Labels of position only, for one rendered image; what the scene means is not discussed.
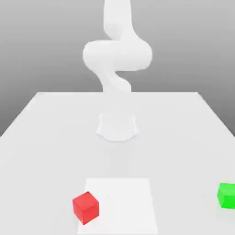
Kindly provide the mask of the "small green cube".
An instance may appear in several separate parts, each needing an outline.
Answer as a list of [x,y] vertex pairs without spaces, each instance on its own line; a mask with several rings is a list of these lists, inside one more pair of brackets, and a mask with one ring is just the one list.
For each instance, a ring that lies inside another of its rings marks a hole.
[[235,209],[235,184],[220,183],[217,198],[222,208]]

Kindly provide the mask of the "small red cube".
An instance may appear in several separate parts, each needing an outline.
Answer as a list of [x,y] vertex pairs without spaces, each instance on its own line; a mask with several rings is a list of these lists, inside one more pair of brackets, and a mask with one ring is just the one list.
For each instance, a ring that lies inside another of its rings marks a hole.
[[85,225],[99,216],[99,202],[87,191],[73,199],[73,211],[82,225]]

